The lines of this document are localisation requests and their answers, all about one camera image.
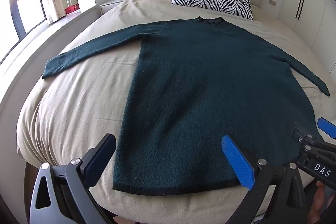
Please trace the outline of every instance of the window pane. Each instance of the window pane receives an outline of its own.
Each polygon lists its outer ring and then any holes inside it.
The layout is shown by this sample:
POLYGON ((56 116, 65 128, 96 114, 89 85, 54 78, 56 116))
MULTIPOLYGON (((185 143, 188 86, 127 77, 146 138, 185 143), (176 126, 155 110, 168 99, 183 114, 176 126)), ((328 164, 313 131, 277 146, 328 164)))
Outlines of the window pane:
POLYGON ((17 6, 26 32, 44 20, 40 0, 17 0, 17 6))
POLYGON ((5 57, 9 50, 18 42, 9 0, 0 0, 0 61, 5 57))

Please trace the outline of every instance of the beige bed sheet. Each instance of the beige bed sheet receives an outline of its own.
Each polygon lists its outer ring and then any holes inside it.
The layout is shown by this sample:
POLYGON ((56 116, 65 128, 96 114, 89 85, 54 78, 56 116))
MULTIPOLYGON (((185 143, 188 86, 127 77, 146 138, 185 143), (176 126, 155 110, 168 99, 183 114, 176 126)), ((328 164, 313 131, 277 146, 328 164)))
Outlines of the beige bed sheet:
MULTIPOLYGON (((280 47, 319 76, 330 97, 293 71, 304 89, 315 117, 336 118, 335 84, 305 43, 276 19, 253 7, 254 21, 201 8, 171 5, 171 0, 128 0, 92 23, 63 52, 105 33, 139 23, 160 20, 223 17, 280 47)), ((40 79, 27 98, 17 125, 17 149, 30 164, 67 164, 82 157, 106 133, 118 140, 123 112, 141 41, 91 57, 46 80, 40 79)), ((323 138, 332 141, 321 132, 323 138)), ((246 188, 176 196, 139 196, 112 190, 114 156, 98 184, 90 191, 104 208, 142 223, 225 223, 240 204, 246 188)), ((312 178, 301 172, 304 185, 312 178)), ((265 211, 273 189, 269 189, 259 212, 265 211)))

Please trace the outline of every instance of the blue gripper pad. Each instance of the blue gripper pad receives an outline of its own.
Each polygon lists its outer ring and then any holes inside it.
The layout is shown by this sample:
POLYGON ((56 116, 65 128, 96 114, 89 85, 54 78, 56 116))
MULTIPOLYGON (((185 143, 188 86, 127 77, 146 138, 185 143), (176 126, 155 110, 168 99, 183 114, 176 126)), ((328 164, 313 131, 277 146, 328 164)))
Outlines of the blue gripper pad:
POLYGON ((235 171, 241 185, 251 190, 255 182, 254 170, 228 135, 222 138, 222 151, 235 171))
POLYGON ((317 120, 317 127, 327 133, 333 139, 336 139, 336 126, 327 121, 325 118, 320 118, 317 120))

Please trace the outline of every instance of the power socket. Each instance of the power socket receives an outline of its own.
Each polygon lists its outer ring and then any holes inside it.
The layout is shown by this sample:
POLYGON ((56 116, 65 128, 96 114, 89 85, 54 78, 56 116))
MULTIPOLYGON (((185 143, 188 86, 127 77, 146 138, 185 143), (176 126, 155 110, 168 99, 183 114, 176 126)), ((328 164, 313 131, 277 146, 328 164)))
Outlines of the power socket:
POLYGON ((273 5, 273 6, 275 6, 275 5, 277 4, 277 3, 276 3, 275 1, 273 1, 273 0, 269 0, 268 3, 271 4, 271 5, 273 5))

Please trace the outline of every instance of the screw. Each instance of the screw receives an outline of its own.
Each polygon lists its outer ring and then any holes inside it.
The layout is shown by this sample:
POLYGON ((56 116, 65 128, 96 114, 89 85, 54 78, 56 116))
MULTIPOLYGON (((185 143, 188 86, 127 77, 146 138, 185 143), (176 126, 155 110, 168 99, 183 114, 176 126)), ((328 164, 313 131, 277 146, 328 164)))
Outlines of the screw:
POLYGON ((291 163, 289 164, 289 167, 290 167, 291 169, 296 169, 296 164, 293 163, 293 162, 291 162, 291 163))
POLYGON ((80 161, 81 160, 79 158, 74 158, 74 159, 71 160, 71 164, 76 165, 76 164, 80 163, 80 161))
POLYGON ((42 168, 43 170, 48 169, 48 168, 49 168, 49 163, 47 163, 47 162, 43 163, 43 164, 41 165, 41 168, 42 168))
POLYGON ((258 159, 258 164, 259 165, 266 165, 267 161, 265 159, 258 159))

